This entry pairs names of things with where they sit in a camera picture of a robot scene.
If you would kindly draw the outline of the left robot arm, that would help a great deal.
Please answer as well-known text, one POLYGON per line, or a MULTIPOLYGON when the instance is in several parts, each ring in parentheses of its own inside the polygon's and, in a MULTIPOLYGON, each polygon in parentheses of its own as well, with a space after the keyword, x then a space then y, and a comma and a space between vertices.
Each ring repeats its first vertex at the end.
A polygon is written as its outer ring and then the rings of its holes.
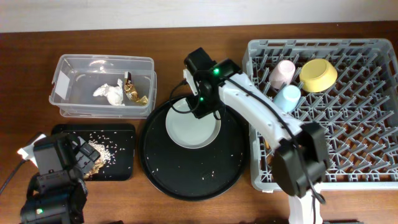
POLYGON ((100 153, 77 134, 58 133, 29 148, 39 172, 30 180, 22 223, 83 223, 88 190, 84 177, 100 153))

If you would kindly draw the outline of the pink cup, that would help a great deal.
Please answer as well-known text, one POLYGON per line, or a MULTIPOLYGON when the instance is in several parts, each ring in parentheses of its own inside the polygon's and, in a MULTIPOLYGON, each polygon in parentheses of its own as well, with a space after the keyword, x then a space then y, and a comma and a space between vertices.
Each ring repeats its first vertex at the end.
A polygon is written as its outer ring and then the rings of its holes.
POLYGON ((281 60, 270 74, 269 82, 273 88, 280 89, 281 86, 289 84, 295 73, 295 65, 290 60, 281 60))

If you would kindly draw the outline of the light blue cup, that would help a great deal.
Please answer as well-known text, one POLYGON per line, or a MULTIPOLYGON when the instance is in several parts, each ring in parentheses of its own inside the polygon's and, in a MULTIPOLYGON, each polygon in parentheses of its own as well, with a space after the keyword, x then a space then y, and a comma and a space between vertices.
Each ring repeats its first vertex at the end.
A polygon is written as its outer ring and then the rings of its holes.
POLYGON ((287 85, 276 94, 273 103, 283 112, 293 111, 301 98, 301 91, 294 85, 287 85))

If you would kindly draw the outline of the food scraps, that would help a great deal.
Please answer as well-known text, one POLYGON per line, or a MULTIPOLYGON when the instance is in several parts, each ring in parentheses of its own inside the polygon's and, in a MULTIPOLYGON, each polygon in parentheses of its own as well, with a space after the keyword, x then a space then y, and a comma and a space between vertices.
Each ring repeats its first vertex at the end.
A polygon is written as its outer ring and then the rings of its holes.
POLYGON ((95 174, 100 172, 100 169, 107 165, 111 160, 111 153, 103 144, 97 144, 94 141, 89 141, 88 144, 99 152, 100 157, 96 160, 94 167, 84 176, 85 180, 92 178, 95 174))

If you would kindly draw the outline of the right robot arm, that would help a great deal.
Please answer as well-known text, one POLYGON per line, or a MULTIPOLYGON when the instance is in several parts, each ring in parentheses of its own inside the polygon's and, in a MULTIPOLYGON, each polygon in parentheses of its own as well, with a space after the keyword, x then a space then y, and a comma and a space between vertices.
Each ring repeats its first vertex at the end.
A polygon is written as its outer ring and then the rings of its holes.
POLYGON ((229 106, 267 141, 274 156, 272 176, 289 196, 290 223, 323 223, 320 205, 326 203, 320 184, 329 168, 323 128, 303 123, 279 109, 261 93, 230 59, 216 62, 198 48, 183 61, 184 82, 193 96, 189 112, 197 119, 229 106))

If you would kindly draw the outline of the white tissue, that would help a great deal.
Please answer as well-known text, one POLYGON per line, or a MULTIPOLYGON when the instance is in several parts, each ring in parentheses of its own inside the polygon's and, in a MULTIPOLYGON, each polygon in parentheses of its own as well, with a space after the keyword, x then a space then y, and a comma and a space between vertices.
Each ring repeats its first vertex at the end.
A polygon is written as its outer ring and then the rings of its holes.
POLYGON ((116 86, 109 86, 107 83, 97 88, 93 96, 104 96, 106 97, 108 103, 112 106, 124 106, 123 103, 123 81, 121 79, 117 80, 116 86))

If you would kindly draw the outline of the yellow bowl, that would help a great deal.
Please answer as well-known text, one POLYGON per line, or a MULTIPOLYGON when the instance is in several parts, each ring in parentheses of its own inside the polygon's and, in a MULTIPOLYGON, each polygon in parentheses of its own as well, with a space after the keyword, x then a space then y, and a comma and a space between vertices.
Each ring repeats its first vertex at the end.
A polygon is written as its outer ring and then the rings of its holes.
POLYGON ((299 74, 303 89, 310 93, 327 90, 336 82, 337 77, 338 72, 334 66, 322 58, 307 62, 299 74))

